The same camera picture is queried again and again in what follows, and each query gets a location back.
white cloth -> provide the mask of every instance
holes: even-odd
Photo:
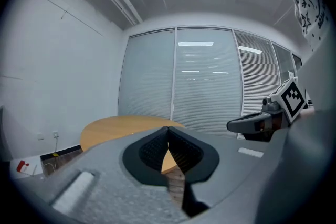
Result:
[[[316,110],[336,108],[336,35],[333,18],[323,0],[295,2],[302,34],[313,51],[298,71],[298,80],[309,93]]]

round wooden tabletop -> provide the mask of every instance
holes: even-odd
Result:
[[[81,133],[80,146],[83,151],[86,151],[108,140],[164,126],[183,127],[177,122],[150,116],[125,115],[109,117],[87,125]],[[172,154],[167,151],[163,160],[162,173],[168,173],[175,167],[176,162]]]

frosted glass panel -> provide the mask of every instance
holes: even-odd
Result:
[[[240,63],[231,31],[177,31],[173,120],[211,135],[236,137],[226,123],[240,116]]]
[[[170,118],[175,31],[129,39],[123,63],[119,115]]]
[[[275,50],[275,54],[277,56],[277,61],[279,65],[280,70],[280,77],[281,77],[281,83],[289,79],[289,73],[288,71],[294,72],[294,65],[292,60],[292,55],[289,51],[281,48],[276,43],[272,42]]]
[[[270,41],[235,31],[244,74],[243,115],[259,112],[263,98],[280,86],[276,57]]]
[[[299,69],[302,67],[302,61],[296,55],[293,55],[293,58],[294,58],[294,63],[295,63],[296,71],[299,71]]]

power outlet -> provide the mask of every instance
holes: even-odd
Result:
[[[37,140],[43,140],[44,139],[43,133],[37,133],[36,136],[37,136]]]

white label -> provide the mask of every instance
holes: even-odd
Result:
[[[85,171],[82,172],[54,202],[53,208],[64,215],[69,214],[79,202],[81,195],[88,189],[93,179],[93,174]]]
[[[250,149],[244,148],[244,147],[241,147],[240,149],[238,149],[238,152],[243,153],[243,154],[247,154],[247,155],[250,155],[250,156],[253,156],[253,157],[258,157],[258,158],[261,158],[264,154],[261,151],[254,151],[254,150],[250,150]]]

